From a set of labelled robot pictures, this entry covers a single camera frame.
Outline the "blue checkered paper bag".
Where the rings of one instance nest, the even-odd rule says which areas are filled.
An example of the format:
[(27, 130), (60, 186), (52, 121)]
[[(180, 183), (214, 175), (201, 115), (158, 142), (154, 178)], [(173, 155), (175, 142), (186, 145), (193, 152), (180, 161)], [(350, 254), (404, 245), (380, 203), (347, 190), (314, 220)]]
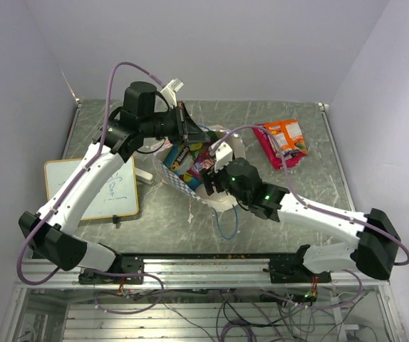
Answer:
[(227, 192), (214, 191), (209, 195), (201, 178), (203, 172), (214, 168), (215, 158), (209, 154), (212, 145), (223, 138), (229, 130), (218, 125), (201, 126), (201, 128), (210, 137), (211, 142), (178, 146), (165, 142), (154, 153), (155, 169), (164, 182), (188, 197), (211, 207), (215, 216), (230, 209), (238, 215), (237, 200)]

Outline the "colourful candy packet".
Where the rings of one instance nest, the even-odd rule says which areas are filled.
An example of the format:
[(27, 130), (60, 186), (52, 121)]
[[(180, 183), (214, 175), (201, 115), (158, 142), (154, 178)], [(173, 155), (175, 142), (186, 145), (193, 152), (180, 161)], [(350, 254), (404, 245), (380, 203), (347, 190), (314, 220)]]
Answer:
[(202, 184), (201, 171), (211, 168), (214, 160), (209, 155), (209, 148), (193, 152), (189, 145), (179, 145), (171, 149), (163, 163), (190, 189), (195, 190)]

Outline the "red chips packet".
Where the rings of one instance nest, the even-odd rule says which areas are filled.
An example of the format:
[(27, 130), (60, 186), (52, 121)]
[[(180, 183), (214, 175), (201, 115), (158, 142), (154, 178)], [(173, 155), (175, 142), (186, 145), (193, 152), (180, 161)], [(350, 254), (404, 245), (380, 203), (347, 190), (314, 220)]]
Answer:
[[(269, 162), (271, 163), (271, 165), (277, 170), (282, 169), (283, 164), (282, 164), (282, 161), (281, 161), (281, 155), (280, 155), (280, 157), (277, 157), (275, 155), (275, 152), (272, 149), (271, 144), (270, 144), (270, 142), (269, 142), (269, 140), (267, 138), (268, 134), (266, 132), (264, 132), (263, 130), (260, 130), (260, 129), (253, 128), (252, 130), (253, 130), (254, 135), (257, 138), (259, 144), (261, 145), (263, 151), (265, 152)], [(298, 154), (298, 155), (296, 155), (294, 157), (290, 157), (289, 159), (286, 159), (284, 157), (284, 159), (286, 161), (286, 166), (288, 168), (290, 168), (290, 167), (294, 167), (294, 166), (298, 165), (303, 157), (306, 157), (306, 155)]]

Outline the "orange snack packet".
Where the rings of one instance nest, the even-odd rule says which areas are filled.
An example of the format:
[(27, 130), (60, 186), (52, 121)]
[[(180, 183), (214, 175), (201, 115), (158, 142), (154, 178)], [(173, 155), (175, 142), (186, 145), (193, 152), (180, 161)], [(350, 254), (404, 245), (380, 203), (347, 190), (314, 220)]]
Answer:
[(298, 154), (308, 155), (306, 143), (296, 119), (278, 120), (263, 123), (262, 127), (271, 133), (267, 136), (277, 157), (283, 155), (286, 159)]

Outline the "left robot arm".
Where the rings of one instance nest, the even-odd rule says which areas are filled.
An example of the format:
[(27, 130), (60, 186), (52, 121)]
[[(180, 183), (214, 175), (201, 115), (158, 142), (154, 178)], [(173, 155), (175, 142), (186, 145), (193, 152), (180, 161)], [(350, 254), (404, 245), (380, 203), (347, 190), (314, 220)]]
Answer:
[(75, 236), (75, 230), (95, 196), (116, 171), (137, 152), (147, 138), (166, 139), (173, 145), (207, 143), (207, 133), (191, 119), (176, 93), (183, 82), (176, 78), (158, 90), (143, 81), (125, 90), (123, 105), (106, 110), (100, 136), (89, 146), (81, 163), (59, 191), (34, 213), (24, 212), (19, 226), (24, 243), (16, 262), (18, 278), (27, 285), (22, 260), (27, 249), (70, 271), (79, 266), (96, 273), (104, 282), (128, 278), (123, 256), (102, 244)]

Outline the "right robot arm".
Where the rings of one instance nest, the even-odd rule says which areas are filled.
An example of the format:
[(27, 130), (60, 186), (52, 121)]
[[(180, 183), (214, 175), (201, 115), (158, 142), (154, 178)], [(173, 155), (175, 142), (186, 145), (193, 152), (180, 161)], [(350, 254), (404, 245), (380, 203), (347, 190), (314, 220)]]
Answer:
[(221, 170), (203, 170), (200, 177), (208, 195), (225, 192), (260, 219), (300, 224), (339, 240), (299, 247), (290, 266), (295, 280), (344, 269), (381, 281), (390, 278), (400, 237), (384, 211), (352, 212), (295, 197), (287, 188), (263, 181), (257, 168), (241, 157)]

